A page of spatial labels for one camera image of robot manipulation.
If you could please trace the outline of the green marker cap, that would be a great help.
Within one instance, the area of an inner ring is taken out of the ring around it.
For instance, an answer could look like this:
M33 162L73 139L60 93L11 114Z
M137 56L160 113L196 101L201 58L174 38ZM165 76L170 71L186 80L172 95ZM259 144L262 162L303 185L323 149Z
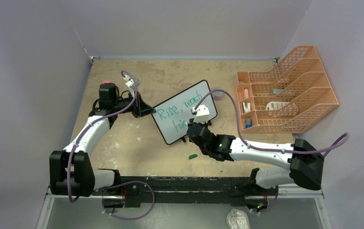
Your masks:
M189 155L188 156L188 159L191 160L191 159L196 158L197 156L198 156L197 154L192 154L192 155Z

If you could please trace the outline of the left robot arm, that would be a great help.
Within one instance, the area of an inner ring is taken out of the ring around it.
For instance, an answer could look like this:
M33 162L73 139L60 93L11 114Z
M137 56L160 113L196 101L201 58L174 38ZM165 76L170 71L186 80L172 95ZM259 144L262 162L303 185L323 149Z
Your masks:
M90 156L112 128L119 114L132 113L135 118L155 113L136 91L138 84L127 82L128 96L124 98L114 83L100 85L99 98L94 101L87 123L63 150L53 151L49 158L50 190L54 195L67 195L71 202L78 197L88 197L104 188L110 195L122 189L118 170L94 170Z

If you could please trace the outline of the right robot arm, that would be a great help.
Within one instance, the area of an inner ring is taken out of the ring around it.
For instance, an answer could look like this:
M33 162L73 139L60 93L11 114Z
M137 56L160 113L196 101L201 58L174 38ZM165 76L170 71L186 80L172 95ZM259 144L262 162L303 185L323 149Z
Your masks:
M320 190L324 156L311 154L315 148L306 140L297 138L293 144L268 144L242 141L233 135L215 135L207 124L189 123L189 141L202 154L217 161L254 161L272 165L269 169L251 171L247 187L253 194L285 184L296 184L308 190Z

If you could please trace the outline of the small whiteboard black frame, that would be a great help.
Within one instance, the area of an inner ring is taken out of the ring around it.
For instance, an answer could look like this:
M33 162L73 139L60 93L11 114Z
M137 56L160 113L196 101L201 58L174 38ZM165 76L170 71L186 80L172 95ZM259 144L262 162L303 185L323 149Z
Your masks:
M171 145L186 135L189 120L195 116L192 108L210 92L206 80L201 80L154 107L152 117L165 141Z

